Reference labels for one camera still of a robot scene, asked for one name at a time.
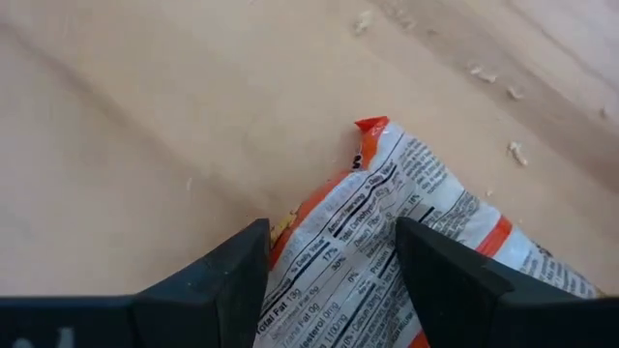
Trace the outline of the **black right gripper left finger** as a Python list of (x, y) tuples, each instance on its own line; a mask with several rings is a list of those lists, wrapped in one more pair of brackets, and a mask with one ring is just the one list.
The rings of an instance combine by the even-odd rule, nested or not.
[(147, 289), (119, 296), (4, 297), (4, 347), (250, 347), (266, 290), (270, 223), (259, 218)]

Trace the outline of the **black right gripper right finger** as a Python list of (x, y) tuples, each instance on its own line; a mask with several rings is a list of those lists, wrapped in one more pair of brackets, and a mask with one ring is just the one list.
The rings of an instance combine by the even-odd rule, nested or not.
[(432, 347), (615, 347), (618, 300), (584, 300), (408, 217), (400, 271)]

